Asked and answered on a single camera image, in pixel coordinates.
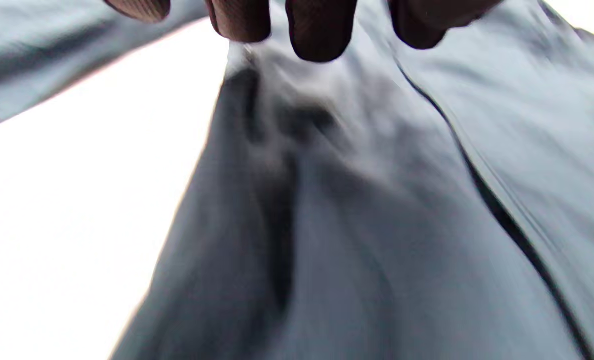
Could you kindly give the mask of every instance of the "zipper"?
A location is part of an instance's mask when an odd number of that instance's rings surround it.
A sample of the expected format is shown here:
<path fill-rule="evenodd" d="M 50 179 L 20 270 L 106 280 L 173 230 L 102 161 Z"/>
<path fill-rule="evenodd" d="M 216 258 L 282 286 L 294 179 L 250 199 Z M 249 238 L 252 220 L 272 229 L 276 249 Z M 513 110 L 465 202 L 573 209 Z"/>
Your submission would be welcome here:
<path fill-rule="evenodd" d="M 412 80 L 408 76 L 408 73 L 404 70 L 399 59 L 396 57 L 395 62 L 397 68 L 401 71 L 401 74 L 406 78 L 406 81 L 418 92 L 418 94 L 429 101 L 446 122 L 450 129 L 450 133 L 452 134 L 452 138 L 459 148 L 459 153 L 461 153 L 463 160 L 466 162 L 468 172 L 477 187 L 477 191 L 479 191 L 481 198 L 486 204 L 486 207 L 488 207 L 498 223 L 521 249 L 526 258 L 528 258 L 530 264 L 532 264 L 539 276 L 543 279 L 547 289 L 555 299 L 555 303 L 559 307 L 559 310 L 561 310 L 562 315 L 564 316 L 564 321 L 566 321 L 568 329 L 575 341 L 575 345 L 582 357 L 585 360 L 594 360 L 594 351 L 587 341 L 587 337 L 584 334 L 575 313 L 572 311 L 569 303 L 566 302 L 561 289 L 555 281 L 551 269 L 548 269 L 543 257 L 539 254 L 534 244 L 530 242 L 529 237 L 526 235 L 527 231 L 532 231 L 538 236 L 540 232 L 538 228 L 535 228 L 534 225 L 530 224 L 529 216 L 527 216 L 521 210 L 520 205 L 513 200 L 511 192 L 504 189 L 502 182 L 493 172 L 491 167 L 486 164 L 486 161 L 479 155 L 474 146 L 471 146 L 468 141 L 463 141 L 467 138 L 463 130 L 459 129 L 458 125 L 450 120 L 445 110 L 438 104 L 436 99 L 429 94 L 429 92 L 422 89 L 417 81 Z"/>

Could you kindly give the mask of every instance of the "dark finger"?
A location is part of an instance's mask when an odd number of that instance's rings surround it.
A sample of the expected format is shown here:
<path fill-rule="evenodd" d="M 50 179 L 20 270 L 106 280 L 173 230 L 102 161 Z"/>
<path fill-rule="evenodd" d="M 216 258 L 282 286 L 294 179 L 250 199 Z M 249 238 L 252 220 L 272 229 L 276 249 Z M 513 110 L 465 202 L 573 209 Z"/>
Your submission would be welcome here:
<path fill-rule="evenodd" d="M 298 57 L 329 62 L 352 35 L 357 0 L 286 0 L 290 41 Z"/>
<path fill-rule="evenodd" d="M 412 48 L 434 48 L 446 34 L 444 29 L 435 29 L 420 21 L 411 11 L 408 0 L 390 0 L 390 14 L 395 34 Z"/>
<path fill-rule="evenodd" d="M 113 9 L 145 23 L 162 21 L 170 12 L 170 0 L 104 0 Z"/>
<path fill-rule="evenodd" d="M 465 27 L 501 0 L 399 0 L 410 2 L 413 14 L 429 27 Z"/>
<path fill-rule="evenodd" d="M 268 0 L 206 0 L 210 22 L 222 37 L 257 43 L 270 35 Z"/>

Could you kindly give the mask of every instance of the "gray fabric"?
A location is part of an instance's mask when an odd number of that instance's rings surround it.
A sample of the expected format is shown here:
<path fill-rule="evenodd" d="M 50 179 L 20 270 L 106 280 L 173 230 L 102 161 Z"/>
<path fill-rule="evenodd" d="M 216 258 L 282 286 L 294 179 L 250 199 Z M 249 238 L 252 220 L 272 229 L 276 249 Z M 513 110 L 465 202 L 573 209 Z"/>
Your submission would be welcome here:
<path fill-rule="evenodd" d="M 594 37 L 506 0 L 434 50 L 233 44 L 114 360 L 594 360 Z"/>
<path fill-rule="evenodd" d="M 177 0 L 166 21 L 146 25 L 101 0 L 0 0 L 0 122 L 206 14 L 203 0 Z"/>

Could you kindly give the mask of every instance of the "fingertip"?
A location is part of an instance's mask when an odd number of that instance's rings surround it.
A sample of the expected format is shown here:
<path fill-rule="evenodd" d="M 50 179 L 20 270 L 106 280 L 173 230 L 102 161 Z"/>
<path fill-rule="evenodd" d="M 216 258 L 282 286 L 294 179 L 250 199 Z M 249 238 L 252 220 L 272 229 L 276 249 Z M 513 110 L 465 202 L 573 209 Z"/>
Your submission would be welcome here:
<path fill-rule="evenodd" d="M 300 59 L 340 57 L 352 36 L 356 0 L 286 0 L 290 42 Z"/>
<path fill-rule="evenodd" d="M 170 13 L 170 0 L 103 0 L 117 12 L 144 23 L 159 23 Z"/>
<path fill-rule="evenodd" d="M 390 0 L 390 14 L 395 34 L 411 48 L 434 48 L 446 34 L 446 30 L 429 27 L 420 21 L 411 11 L 407 0 Z"/>
<path fill-rule="evenodd" d="M 270 36 L 268 0 L 205 0 L 217 34 L 239 43 L 258 43 Z"/>

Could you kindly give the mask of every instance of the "finger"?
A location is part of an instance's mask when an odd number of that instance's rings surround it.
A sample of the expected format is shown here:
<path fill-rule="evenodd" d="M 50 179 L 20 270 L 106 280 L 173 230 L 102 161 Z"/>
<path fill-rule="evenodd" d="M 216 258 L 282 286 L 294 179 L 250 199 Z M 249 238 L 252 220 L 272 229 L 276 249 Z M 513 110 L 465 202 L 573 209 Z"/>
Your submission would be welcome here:
<path fill-rule="evenodd" d="M 395 34 L 412 48 L 420 50 L 434 48 L 446 34 L 445 30 L 422 23 L 411 12 L 408 0 L 390 0 L 390 14 Z"/>
<path fill-rule="evenodd" d="M 407 0 L 423 23 L 436 29 L 465 27 L 501 0 Z"/>
<path fill-rule="evenodd" d="M 311 62 L 337 59 L 350 42 L 356 4 L 357 0 L 286 0 L 297 56 Z"/>
<path fill-rule="evenodd" d="M 170 12 L 170 0 L 104 0 L 121 14 L 145 23 L 158 23 Z"/>
<path fill-rule="evenodd" d="M 268 0 L 206 0 L 210 22 L 224 38 L 257 43 L 270 35 Z"/>

